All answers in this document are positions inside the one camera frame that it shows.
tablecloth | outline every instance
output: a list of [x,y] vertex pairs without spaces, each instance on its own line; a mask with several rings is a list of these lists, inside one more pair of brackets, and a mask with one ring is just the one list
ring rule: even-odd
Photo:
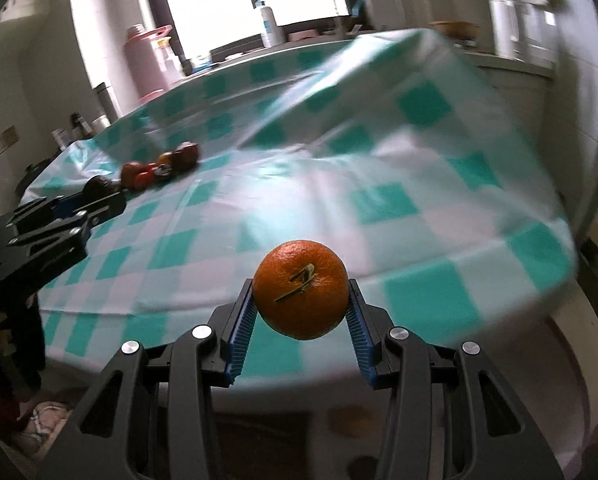
[[[291,48],[193,78],[75,142],[24,202],[183,140],[201,145],[199,169],[132,196],[92,230],[89,256],[40,292],[49,356],[97,371],[125,340],[172,341],[297,238],[332,248],[368,303],[438,344],[512,323],[573,273],[532,145],[433,31]],[[258,319],[243,377],[355,367],[345,323],[298,342]]]

pink container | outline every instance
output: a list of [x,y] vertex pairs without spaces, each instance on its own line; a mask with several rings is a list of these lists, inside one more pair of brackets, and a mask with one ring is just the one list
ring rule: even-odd
[[124,54],[141,104],[169,89],[166,66],[157,55],[154,42],[166,36],[171,28],[170,25],[166,25],[146,32],[143,25],[134,25],[128,29]]

tomato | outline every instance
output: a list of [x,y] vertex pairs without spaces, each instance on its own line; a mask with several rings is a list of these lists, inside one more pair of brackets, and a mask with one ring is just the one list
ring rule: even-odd
[[154,173],[152,171],[144,171],[143,173],[138,173],[135,176],[135,189],[138,191],[143,191],[144,189],[148,189],[153,185],[154,182]]

wall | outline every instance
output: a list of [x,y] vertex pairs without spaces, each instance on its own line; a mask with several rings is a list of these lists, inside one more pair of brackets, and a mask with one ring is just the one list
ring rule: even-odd
[[19,69],[12,60],[0,62],[0,131],[15,126],[20,140],[0,155],[0,215],[17,206],[15,187],[29,164],[52,154],[39,135]]
[[50,14],[20,55],[23,89],[39,132],[48,140],[56,128],[70,127],[70,114],[87,121],[101,115],[74,34],[70,0],[50,0]]
[[71,10],[90,84],[109,82],[122,113],[129,113],[138,105],[138,94],[122,48],[129,27],[151,27],[146,6],[139,0],[71,0]]
[[539,149],[576,231],[598,181],[598,16],[592,0],[556,2],[556,78]]

orange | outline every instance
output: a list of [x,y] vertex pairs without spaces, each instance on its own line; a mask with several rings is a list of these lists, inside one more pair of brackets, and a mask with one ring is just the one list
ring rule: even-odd
[[264,321],[295,339],[315,339],[335,328],[348,307],[348,274],[325,245],[293,240],[270,251],[252,279]]

